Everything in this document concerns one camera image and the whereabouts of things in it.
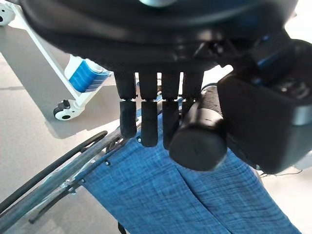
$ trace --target gray floor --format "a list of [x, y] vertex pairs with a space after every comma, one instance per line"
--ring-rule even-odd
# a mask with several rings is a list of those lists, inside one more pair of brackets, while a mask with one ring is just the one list
[[[0, 201], [119, 116], [115, 86], [103, 87], [84, 113], [58, 121], [53, 109], [72, 98], [24, 30], [0, 27]], [[63, 67], [68, 55], [53, 49]], [[84, 189], [38, 223], [24, 218], [8, 234], [117, 234], [117, 222]]]

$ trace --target blue denim fabric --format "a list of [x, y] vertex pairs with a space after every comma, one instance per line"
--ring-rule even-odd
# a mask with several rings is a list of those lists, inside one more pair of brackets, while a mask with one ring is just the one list
[[173, 162], [162, 140], [144, 148], [133, 138], [110, 163], [83, 186], [131, 234], [300, 233], [231, 151], [216, 171], [201, 173]]

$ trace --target black wire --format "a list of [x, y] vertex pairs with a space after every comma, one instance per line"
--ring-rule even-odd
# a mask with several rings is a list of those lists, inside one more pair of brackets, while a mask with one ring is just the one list
[[50, 164], [47, 168], [43, 169], [41, 172], [36, 174], [33, 178], [19, 187], [13, 194], [11, 194], [7, 199], [5, 199], [2, 203], [0, 203], [0, 214], [4, 212], [7, 208], [9, 208], [14, 202], [16, 202], [21, 196], [27, 193], [31, 188], [33, 188], [36, 184], [46, 178], [50, 173], [55, 171], [58, 167], [64, 164], [66, 161], [71, 159], [74, 155], [79, 153], [83, 148], [87, 147], [91, 143], [103, 139], [107, 135], [107, 131], [103, 131], [95, 136], [91, 137], [90, 139], [86, 140], [85, 142], [81, 143], [80, 145], [73, 148], [68, 153], [64, 154], [58, 160]]
[[269, 174], [266, 174], [266, 173], [262, 173], [260, 175], [260, 178], [264, 178], [264, 177], [267, 177], [267, 176], [288, 176], [288, 175], [297, 175], [297, 174], [300, 174], [301, 172], [303, 172], [303, 170], [299, 171], [299, 172], [296, 172], [296, 173], [286, 173], [286, 174], [280, 174], [280, 175], [269, 175]]
[[297, 175], [300, 174], [301, 172], [303, 172], [303, 170], [297, 172], [297, 173], [286, 173], [286, 174], [281, 174], [281, 175], [275, 175], [275, 176], [287, 176], [287, 175]]

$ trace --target metal rod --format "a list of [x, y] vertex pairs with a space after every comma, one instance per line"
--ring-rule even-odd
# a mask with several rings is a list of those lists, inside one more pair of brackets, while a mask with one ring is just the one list
[[21, 202], [17, 203], [10, 210], [8, 210], [0, 219], [0, 234], [4, 233], [11, 226], [13, 226], [19, 219], [31, 209], [41, 203], [50, 193], [58, 188], [63, 182], [76, 173], [82, 168], [87, 162], [94, 158], [104, 148], [106, 148], [111, 141], [120, 135], [120, 129], [116, 129], [114, 132], [100, 140], [94, 146], [90, 147], [89, 150], [82, 153], [79, 157], [74, 159], [68, 166], [63, 170], [55, 172], [48, 180], [29, 193], [22, 199]]

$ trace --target black cylindrical component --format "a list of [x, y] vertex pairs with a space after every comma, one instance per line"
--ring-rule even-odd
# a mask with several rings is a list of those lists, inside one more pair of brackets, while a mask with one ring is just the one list
[[162, 103], [163, 144], [169, 149], [172, 138], [179, 128], [179, 104], [177, 101], [164, 101]]
[[132, 72], [114, 72], [119, 97], [129, 100], [137, 97], [136, 77]]
[[137, 134], [136, 114], [134, 101], [120, 102], [120, 131], [123, 138], [133, 138]]
[[179, 95], [180, 72], [162, 73], [161, 95], [164, 100], [175, 100]]
[[157, 98], [157, 73], [139, 73], [140, 94], [145, 100]]
[[185, 99], [200, 98], [203, 79], [204, 72], [184, 72], [182, 97]]
[[226, 152], [226, 129], [217, 86], [208, 86], [173, 138], [170, 157], [186, 168], [211, 171], [221, 164]]
[[142, 102], [141, 143], [145, 147], [155, 147], [158, 142], [157, 102]]

